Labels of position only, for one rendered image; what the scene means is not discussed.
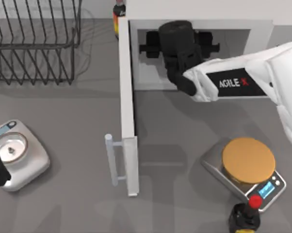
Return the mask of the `white cabinet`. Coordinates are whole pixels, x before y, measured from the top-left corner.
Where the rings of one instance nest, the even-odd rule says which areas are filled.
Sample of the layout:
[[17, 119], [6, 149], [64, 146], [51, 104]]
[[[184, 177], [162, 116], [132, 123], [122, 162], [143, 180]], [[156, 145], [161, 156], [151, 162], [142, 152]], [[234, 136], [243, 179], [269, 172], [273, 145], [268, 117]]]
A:
[[127, 0], [119, 19], [120, 89], [174, 90], [153, 65], [139, 60], [138, 31], [157, 29], [172, 20], [189, 20], [194, 29], [249, 30], [245, 54], [266, 49], [274, 28], [272, 18], [255, 13], [247, 0]]

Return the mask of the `dark bottle with orange label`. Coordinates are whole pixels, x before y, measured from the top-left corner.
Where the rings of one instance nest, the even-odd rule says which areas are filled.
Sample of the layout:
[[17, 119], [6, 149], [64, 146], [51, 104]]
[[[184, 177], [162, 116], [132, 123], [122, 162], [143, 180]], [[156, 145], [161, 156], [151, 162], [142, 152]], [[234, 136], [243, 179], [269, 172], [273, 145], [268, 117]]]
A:
[[113, 7], [113, 24], [114, 24], [114, 34], [116, 39], [119, 39], [119, 18], [126, 15], [126, 5], [125, 0], [115, 0], [115, 5]]

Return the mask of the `white cabinet door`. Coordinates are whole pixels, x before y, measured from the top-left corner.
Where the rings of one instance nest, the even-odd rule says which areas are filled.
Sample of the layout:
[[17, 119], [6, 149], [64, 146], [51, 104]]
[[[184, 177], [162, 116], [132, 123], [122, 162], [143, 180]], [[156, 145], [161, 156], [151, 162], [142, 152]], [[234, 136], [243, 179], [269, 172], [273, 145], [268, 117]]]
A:
[[136, 197], [139, 194], [139, 168], [137, 136], [135, 135], [134, 128], [129, 28], [127, 18], [122, 17], [118, 20], [122, 148], [127, 193], [129, 197]]

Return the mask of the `silver scale with orange plate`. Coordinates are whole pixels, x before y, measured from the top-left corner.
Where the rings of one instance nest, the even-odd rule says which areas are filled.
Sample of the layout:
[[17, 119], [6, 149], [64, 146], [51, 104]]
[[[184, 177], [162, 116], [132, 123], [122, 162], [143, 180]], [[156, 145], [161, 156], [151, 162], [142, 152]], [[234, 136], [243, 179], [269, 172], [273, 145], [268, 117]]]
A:
[[261, 197], [265, 212], [287, 185], [276, 170], [271, 149], [251, 137], [222, 138], [200, 158], [202, 166], [241, 201]]

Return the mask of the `silver scale with round bowl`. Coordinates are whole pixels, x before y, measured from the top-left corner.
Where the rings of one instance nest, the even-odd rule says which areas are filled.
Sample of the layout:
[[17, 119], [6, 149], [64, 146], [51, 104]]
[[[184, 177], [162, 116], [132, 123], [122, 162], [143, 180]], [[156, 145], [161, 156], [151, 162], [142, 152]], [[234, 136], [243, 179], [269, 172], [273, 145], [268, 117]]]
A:
[[23, 188], [50, 165], [49, 156], [40, 141], [18, 119], [0, 125], [0, 158], [11, 175], [3, 186], [8, 192]]

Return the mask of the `black bottle with red cap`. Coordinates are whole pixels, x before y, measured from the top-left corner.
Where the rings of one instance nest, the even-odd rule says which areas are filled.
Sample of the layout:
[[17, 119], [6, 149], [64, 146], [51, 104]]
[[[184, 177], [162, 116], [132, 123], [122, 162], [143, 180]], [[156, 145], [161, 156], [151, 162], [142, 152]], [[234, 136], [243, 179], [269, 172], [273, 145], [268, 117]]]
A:
[[256, 233], [260, 227], [262, 198], [252, 195], [247, 202], [235, 204], [228, 218], [229, 233]]

